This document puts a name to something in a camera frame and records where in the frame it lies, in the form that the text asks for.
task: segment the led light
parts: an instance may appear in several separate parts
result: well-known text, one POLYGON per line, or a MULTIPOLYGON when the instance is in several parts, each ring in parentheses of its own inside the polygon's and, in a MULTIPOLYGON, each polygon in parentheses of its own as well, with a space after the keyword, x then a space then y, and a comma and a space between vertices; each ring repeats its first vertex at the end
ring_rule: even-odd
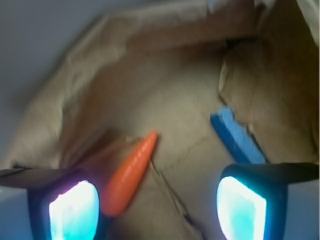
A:
POLYGON ((49 216, 52 240, 92 240, 99 218, 95 186, 80 181, 49 204, 49 216))
POLYGON ((228 240, 263 240, 267 201, 232 176, 217 189, 217 214, 228 240))

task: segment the crumpled paper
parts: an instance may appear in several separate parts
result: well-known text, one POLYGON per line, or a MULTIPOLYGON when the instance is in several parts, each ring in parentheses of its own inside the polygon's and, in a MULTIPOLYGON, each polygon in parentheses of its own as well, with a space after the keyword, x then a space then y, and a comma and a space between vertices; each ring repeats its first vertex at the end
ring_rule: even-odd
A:
POLYGON ((226 56, 219 92, 270 163, 319 160, 319 49, 296 1, 226 56))

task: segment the carrot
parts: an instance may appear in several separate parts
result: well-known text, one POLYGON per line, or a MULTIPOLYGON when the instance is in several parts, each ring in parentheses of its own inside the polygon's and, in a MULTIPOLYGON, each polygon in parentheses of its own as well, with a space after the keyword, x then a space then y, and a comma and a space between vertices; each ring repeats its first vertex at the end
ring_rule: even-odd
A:
POLYGON ((103 214, 116 217, 126 209, 148 166, 157 137, 157 132, 152 131, 114 173, 100 196, 103 214))

